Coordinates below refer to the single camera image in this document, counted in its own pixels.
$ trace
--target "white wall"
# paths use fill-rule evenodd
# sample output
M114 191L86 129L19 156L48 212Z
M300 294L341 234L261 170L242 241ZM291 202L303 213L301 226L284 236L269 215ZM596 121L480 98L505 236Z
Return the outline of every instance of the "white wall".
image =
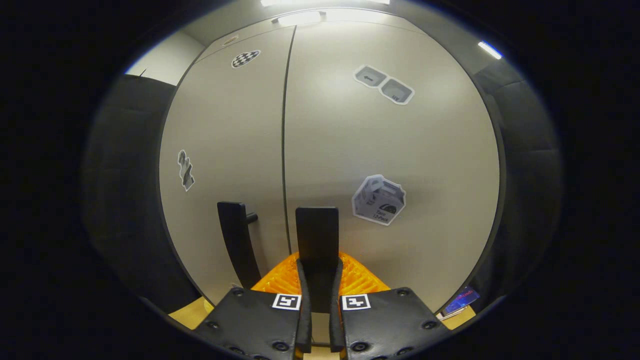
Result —
M144 78L178 85L180 78L202 49L204 46L201 43L178 31L149 50L126 73L140 75L144 71Z

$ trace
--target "fluorescent light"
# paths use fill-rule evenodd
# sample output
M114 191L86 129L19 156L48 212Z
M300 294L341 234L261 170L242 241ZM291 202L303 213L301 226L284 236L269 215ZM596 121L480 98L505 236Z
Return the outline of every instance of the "fluorescent light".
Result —
M494 48L491 47L491 45L487 44L484 41L480 41L478 43L479 47L482 47L487 53L491 54L491 56L493 56L494 58L500 60L502 59L502 55L500 53L498 53Z
M310 22L319 22L321 20L319 12L301 12L285 15L278 18L278 22L282 26L292 26L300 24L308 24Z
M370 1L372 3L385 4L389 5L391 0L364 0ZM304 5L308 4L319 4L323 2L335 2L335 0L260 0L260 4L264 7L272 6L272 5Z

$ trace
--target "checkerboard sticker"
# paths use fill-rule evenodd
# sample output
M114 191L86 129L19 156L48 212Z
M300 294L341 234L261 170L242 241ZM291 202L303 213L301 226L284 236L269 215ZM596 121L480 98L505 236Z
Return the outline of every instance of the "checkerboard sticker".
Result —
M278 294L273 302L273 308L284 310L299 310L301 295Z
M246 53L242 53L233 59L233 61L231 62L231 67L234 69L237 69L240 66L243 66L247 64L249 61L252 61L256 57L258 57L259 54L260 54L260 50L253 50L253 51L248 51Z
M363 310L370 309L369 297L367 294L345 295L342 297L342 310Z

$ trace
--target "orange mesh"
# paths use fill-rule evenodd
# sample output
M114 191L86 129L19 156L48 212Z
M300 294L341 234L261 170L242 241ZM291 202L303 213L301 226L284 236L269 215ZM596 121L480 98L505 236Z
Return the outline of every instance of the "orange mesh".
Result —
M376 293L390 288L369 271L363 264L351 256L339 252L342 260L342 277L340 278L340 295L356 295ZM295 252L277 264L251 290L266 293L283 293L301 295L300 278L296 261L300 255Z

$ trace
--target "door handle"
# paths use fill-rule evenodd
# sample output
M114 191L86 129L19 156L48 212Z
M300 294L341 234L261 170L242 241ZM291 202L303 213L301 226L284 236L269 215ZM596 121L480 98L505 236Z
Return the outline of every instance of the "door handle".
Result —
M249 289L262 278L249 235L249 224L258 220L258 214L247 214L242 202L221 201L218 203L218 217L231 265L240 284Z

